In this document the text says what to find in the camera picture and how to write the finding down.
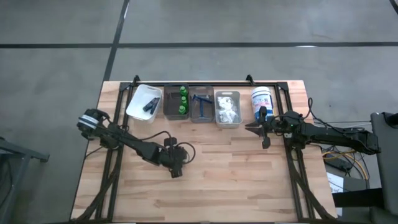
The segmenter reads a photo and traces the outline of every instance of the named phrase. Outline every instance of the concrete floor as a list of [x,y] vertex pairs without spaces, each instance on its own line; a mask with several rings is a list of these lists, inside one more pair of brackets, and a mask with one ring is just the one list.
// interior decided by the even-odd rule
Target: concrete floor
[[[0,44],[111,43],[123,0],[0,0]],[[131,1],[121,42],[398,41],[388,0]],[[0,49],[0,136],[50,153],[31,162],[13,223],[68,220],[110,49]],[[111,80],[304,80],[325,121],[398,111],[398,47],[119,49]],[[380,186],[367,157],[371,187]]]

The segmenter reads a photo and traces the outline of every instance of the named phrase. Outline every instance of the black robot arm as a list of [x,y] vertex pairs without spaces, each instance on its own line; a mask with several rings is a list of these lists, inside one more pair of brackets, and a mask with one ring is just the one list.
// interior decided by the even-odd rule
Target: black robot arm
[[292,148],[304,149],[310,143],[346,146],[365,154],[380,152],[377,136],[362,128],[336,128],[333,126],[318,127],[306,123],[302,114],[288,111],[280,115],[266,118],[267,109],[260,109],[260,120],[248,124],[247,130],[263,136],[263,148],[271,145],[268,133],[286,134]]
[[[109,121],[108,127],[104,126],[104,120]],[[84,138],[92,140],[92,137],[98,137],[100,145],[105,148],[115,149],[124,144],[135,150],[146,162],[167,167],[172,178],[182,176],[182,166],[190,162],[185,162],[187,152],[177,145],[177,139],[170,136],[165,139],[165,146],[156,142],[145,142],[112,123],[108,114],[97,109],[86,110],[84,115],[79,117],[77,126]]]

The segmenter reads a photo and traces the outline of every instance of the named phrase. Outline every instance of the green bottle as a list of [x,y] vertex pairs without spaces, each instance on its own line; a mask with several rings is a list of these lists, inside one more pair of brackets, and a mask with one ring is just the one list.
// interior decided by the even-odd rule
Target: green bottle
[[181,86],[180,87],[180,93],[181,93],[182,96],[187,96],[188,95],[188,92],[187,92],[187,89],[185,88],[185,86]]
[[181,105],[187,108],[188,103],[187,103],[187,97],[183,96],[181,97]]
[[184,106],[180,106],[180,109],[178,110],[178,112],[179,112],[180,114],[185,114],[185,113],[187,112],[187,110],[185,109]]

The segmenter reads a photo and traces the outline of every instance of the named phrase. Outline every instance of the metal stand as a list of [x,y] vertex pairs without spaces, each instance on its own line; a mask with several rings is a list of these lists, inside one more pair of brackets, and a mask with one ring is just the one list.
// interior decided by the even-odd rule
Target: metal stand
[[21,160],[17,170],[9,171],[9,175],[11,175],[12,177],[12,182],[9,183],[11,185],[10,191],[8,195],[6,195],[7,198],[0,208],[0,224],[7,224],[9,223],[10,215],[12,209],[14,208],[16,197],[21,186],[22,179],[24,178],[30,158],[39,159],[41,162],[47,162],[49,160],[49,155],[9,143],[4,140],[4,138],[0,138],[0,154],[3,161],[12,158],[14,158],[15,160]]

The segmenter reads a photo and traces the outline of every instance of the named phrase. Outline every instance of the white lid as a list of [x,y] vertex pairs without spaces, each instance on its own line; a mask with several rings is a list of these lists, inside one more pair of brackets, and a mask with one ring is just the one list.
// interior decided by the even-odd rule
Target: white lid
[[270,89],[269,89],[268,87],[266,87],[266,86],[259,86],[259,87],[255,88],[255,89],[253,89],[253,91],[251,92],[251,94],[253,95],[253,94],[255,94],[255,93],[259,92],[259,91],[267,91],[267,92],[271,93],[271,91],[270,91]]

